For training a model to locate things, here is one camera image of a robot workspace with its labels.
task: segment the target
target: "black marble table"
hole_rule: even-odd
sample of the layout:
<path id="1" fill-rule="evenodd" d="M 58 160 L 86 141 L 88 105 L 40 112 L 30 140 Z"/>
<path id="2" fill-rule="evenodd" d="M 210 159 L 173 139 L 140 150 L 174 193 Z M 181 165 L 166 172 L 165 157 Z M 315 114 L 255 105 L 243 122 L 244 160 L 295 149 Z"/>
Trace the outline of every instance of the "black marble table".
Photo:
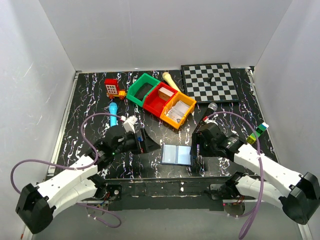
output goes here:
<path id="1" fill-rule="evenodd" d="M 181 90 L 184 89 L 180 70 L 80 73 L 57 163 L 70 166 L 88 150 L 89 146 L 82 139 L 80 126 L 84 119 L 91 114 L 108 112 L 108 106 L 112 100 L 110 101 L 106 95 L 104 85 L 106 78 L 118 79 L 119 86 L 127 90 L 143 73 L 162 81 L 163 72 L 169 72 L 177 86 Z M 248 75 L 242 68 L 232 69 L 231 74 L 235 81 L 240 102 L 219 103 L 218 111 L 240 114 L 256 128 L 263 122 L 263 119 Z M 118 105 L 118 115 L 126 117 L 135 115 L 138 118 L 138 124 L 135 125 L 136 130 L 144 127 L 149 136 L 160 145 L 190 146 L 192 132 L 208 106 L 207 104 L 197 104 L 194 113 L 188 116 L 179 131 L 175 131 L 167 123 L 127 99 L 121 101 L 119 98 L 115 98 L 113 101 Z M 225 114 L 220 115 L 215 120 L 228 134 L 235 131 L 241 137 L 247 138 L 252 133 L 249 127 L 238 117 Z M 95 117 L 85 126 L 86 137 L 92 142 L 101 137 L 106 137 L 109 124 L 109 117 Z M 262 152 L 276 161 L 267 132 L 260 137 L 260 141 Z M 101 174 L 108 179 L 222 177 L 230 176 L 236 171 L 252 174 L 248 169 L 223 157 L 205 157 L 196 160 L 193 166 L 163 165 L 160 162 L 160 150 L 141 155 L 132 155 L 130 152 L 123 153 L 116 156 L 114 162 Z M 61 172 L 61 169 L 56 169 L 55 175 L 59 172 Z"/>

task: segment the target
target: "orange toy vehicle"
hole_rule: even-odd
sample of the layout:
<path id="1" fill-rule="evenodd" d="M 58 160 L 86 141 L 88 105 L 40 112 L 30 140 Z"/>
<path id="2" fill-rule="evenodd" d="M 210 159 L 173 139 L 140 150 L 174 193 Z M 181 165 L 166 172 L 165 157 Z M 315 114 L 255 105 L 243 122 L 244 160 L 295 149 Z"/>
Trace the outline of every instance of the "orange toy vehicle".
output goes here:
<path id="1" fill-rule="evenodd" d="M 104 81 L 106 87 L 106 95 L 109 99 L 114 99 L 115 97 L 120 98 L 120 100 L 125 99 L 127 93 L 124 89 L 119 90 L 118 80 L 117 79 L 106 79 Z"/>

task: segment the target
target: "microphone head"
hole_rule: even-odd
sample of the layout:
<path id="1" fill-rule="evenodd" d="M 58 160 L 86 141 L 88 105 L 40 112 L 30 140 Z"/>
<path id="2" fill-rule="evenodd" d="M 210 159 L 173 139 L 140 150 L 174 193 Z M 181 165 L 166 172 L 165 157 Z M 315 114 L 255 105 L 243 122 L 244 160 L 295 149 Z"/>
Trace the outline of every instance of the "microphone head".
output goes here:
<path id="1" fill-rule="evenodd" d="M 213 111 L 216 111 L 218 109 L 218 105 L 214 102 L 209 103 L 208 109 L 212 109 Z"/>

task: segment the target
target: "white wall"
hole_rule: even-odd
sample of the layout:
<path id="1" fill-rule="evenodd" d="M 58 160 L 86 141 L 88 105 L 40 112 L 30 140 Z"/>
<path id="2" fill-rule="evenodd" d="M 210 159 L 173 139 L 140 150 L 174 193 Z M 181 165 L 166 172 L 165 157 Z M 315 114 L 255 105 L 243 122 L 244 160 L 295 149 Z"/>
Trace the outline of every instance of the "white wall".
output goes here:
<path id="1" fill-rule="evenodd" d="M 255 66 L 292 0 L 39 0 L 74 68 Z"/>
<path id="2" fill-rule="evenodd" d="M 38 0 L 3 0 L 0 8 L 0 239 L 20 239 L 24 223 L 10 171 L 19 161 L 49 161 L 75 70 Z M 41 181 L 47 167 L 27 163 L 19 189 Z"/>
<path id="3" fill-rule="evenodd" d="M 259 60 L 258 99 L 279 161 L 320 180 L 320 2 L 294 0 Z M 320 209 L 309 221 L 320 239 Z"/>

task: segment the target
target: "chessboard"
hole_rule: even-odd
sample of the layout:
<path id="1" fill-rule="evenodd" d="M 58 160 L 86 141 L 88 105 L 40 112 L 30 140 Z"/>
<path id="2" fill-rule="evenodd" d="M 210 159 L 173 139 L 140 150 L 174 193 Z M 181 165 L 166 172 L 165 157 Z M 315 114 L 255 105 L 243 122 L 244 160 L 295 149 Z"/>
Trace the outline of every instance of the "chessboard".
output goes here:
<path id="1" fill-rule="evenodd" d="M 238 102 L 229 63 L 182 65 L 184 92 L 197 103 Z"/>

